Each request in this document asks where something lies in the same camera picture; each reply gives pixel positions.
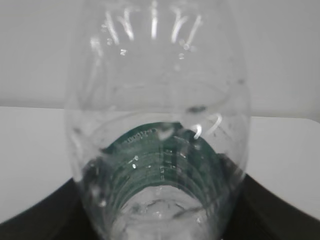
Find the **black surface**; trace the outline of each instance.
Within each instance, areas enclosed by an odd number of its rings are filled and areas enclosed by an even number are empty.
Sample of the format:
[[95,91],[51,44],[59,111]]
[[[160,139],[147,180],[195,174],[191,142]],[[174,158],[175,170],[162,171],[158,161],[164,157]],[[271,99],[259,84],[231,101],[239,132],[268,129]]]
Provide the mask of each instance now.
[[[34,207],[0,224],[0,240],[96,240],[69,180]],[[319,240],[320,222],[246,176],[224,240]]]

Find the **white backdrop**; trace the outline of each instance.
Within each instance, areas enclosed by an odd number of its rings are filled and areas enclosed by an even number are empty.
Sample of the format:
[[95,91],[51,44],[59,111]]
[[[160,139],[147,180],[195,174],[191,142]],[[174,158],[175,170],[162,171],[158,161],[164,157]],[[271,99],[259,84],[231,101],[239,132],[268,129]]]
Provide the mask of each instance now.
[[[0,106],[62,108],[83,0],[0,0]],[[255,116],[320,120],[320,0],[229,0]]]

